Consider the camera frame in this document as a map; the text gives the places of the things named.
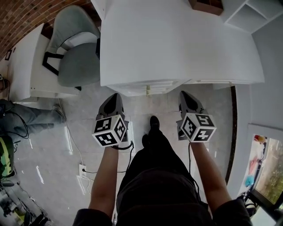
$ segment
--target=black shirt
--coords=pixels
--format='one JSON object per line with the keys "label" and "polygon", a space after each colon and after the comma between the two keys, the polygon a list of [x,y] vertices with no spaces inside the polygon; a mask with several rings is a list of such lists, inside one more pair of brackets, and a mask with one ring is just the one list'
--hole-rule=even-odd
{"label": "black shirt", "polygon": [[[252,225],[241,200],[221,205],[212,220],[192,182],[167,169],[144,171],[128,183],[117,196],[117,213],[117,226]],[[73,225],[111,226],[112,222],[101,211],[81,209]]]}

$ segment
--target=electrical outlet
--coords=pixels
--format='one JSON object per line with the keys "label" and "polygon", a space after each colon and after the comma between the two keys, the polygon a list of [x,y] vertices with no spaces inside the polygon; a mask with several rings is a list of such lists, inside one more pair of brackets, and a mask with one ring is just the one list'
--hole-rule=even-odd
{"label": "electrical outlet", "polygon": [[80,175],[80,178],[86,178],[87,176],[87,173],[83,171],[86,170],[86,165],[83,165],[83,164],[79,164],[79,175]]}

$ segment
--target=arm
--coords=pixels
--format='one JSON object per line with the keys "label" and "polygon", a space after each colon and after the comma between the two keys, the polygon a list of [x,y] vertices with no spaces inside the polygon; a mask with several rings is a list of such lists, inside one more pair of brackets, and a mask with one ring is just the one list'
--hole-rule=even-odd
{"label": "arm", "polygon": [[106,213],[112,218],[117,183],[118,150],[106,147],[92,185],[92,195],[89,209]]}
{"label": "arm", "polygon": [[232,199],[227,191],[225,180],[204,144],[191,143],[191,147],[199,169],[208,205],[211,212],[214,213],[219,206]]}

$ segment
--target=tiled floor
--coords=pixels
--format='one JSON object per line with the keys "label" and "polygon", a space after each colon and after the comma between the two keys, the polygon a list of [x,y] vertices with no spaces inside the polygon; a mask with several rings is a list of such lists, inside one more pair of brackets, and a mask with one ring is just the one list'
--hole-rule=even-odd
{"label": "tiled floor", "polygon": [[[232,102],[230,89],[214,90],[212,85],[182,85],[168,94],[150,97],[122,96],[126,120],[130,121],[130,135],[134,139],[135,150],[142,149],[142,136],[149,130],[149,118],[155,114],[160,120],[161,131],[170,141],[173,149],[183,160],[186,167],[188,160],[188,141],[178,141],[176,121],[181,119],[178,112],[178,96],[185,90],[197,97],[214,116],[217,131],[206,146],[216,161],[223,176],[226,175],[232,139]],[[67,117],[70,129],[69,139],[67,128],[58,126],[30,136],[19,145],[15,154],[15,168],[22,187],[44,208],[55,225],[72,225],[76,212],[87,207],[90,195],[87,192],[88,180],[82,180],[82,185],[76,177],[81,157],[87,170],[96,171],[99,167],[103,149],[92,138],[92,122],[98,113],[99,106],[114,91],[100,85],[92,84],[83,87],[81,94],[75,98],[61,99],[61,105]],[[39,99],[30,106],[51,109],[58,100]],[[129,161],[129,151],[119,153],[118,171],[126,170]],[[37,172],[40,171],[43,183]],[[191,173],[202,185],[194,159]],[[117,189],[124,173],[118,174]]]}

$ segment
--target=gray chair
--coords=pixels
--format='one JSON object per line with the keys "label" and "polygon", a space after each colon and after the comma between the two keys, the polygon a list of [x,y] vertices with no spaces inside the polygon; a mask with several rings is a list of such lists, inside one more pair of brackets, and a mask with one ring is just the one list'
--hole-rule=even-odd
{"label": "gray chair", "polygon": [[[57,54],[58,48],[67,39],[81,32],[94,34],[97,43],[84,43],[71,48],[65,55]],[[99,52],[100,31],[81,7],[72,5],[56,16],[53,34],[42,64],[58,75],[58,83],[61,86],[81,90],[80,86],[95,83],[100,79]],[[47,63],[49,57],[61,59],[59,70]]]}

